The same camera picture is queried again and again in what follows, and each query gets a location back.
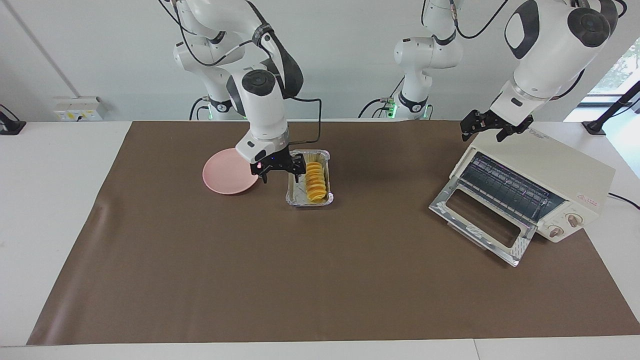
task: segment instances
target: pink plate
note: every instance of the pink plate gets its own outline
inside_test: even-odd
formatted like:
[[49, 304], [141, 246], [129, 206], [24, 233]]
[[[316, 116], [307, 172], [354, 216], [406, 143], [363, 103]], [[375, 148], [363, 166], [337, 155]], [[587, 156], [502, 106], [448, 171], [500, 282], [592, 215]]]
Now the pink plate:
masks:
[[241, 193], [255, 184], [249, 163], [235, 149], [211, 156], [202, 169], [202, 180], [211, 190], [223, 195]]

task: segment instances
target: white table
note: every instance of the white table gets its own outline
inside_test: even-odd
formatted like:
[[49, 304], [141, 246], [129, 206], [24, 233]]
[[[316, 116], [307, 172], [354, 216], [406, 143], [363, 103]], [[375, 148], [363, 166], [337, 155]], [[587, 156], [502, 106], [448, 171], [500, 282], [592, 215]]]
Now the white table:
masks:
[[[24, 347], [130, 125], [30, 123], [0, 137], [0, 359], [640, 359], [640, 336]], [[534, 127], [614, 167], [612, 192], [640, 200], [606, 138], [580, 124]], [[640, 213], [608, 199], [587, 233], [640, 318]]]

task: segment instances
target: tree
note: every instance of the tree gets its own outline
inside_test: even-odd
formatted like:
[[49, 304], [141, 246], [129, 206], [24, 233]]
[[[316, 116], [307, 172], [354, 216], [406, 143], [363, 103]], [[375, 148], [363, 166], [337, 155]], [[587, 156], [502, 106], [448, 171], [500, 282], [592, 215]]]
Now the tree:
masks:
[[640, 68], [640, 38], [613, 65], [613, 68], [600, 80], [590, 92], [591, 94], [610, 94], [620, 87], [631, 74]]

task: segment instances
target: aluminum foil tray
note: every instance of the aluminum foil tray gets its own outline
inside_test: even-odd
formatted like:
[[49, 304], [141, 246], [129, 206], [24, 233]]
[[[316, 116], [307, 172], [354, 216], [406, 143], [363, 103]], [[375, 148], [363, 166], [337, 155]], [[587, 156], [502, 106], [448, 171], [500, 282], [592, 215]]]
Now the aluminum foil tray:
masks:
[[317, 155], [317, 161], [322, 164], [324, 169], [324, 181], [326, 183], [326, 197], [322, 201], [312, 202], [307, 198], [307, 189], [305, 186], [305, 175], [301, 175], [296, 183], [296, 179], [289, 174], [289, 186], [287, 188], [287, 203], [297, 208], [314, 208], [319, 206], [327, 206], [333, 202], [333, 194], [331, 193], [331, 182], [329, 179], [329, 159], [331, 156], [326, 150], [292, 150], [291, 155], [302, 154], [308, 156]]

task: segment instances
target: yellow food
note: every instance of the yellow food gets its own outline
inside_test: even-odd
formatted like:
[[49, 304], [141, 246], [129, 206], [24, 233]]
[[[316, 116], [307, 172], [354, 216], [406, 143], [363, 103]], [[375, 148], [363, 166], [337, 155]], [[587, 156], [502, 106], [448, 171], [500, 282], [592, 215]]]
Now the yellow food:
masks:
[[322, 164], [316, 161], [307, 163], [305, 186], [307, 187], [307, 197], [309, 200], [322, 201], [322, 199], [326, 197], [326, 183], [324, 181]]

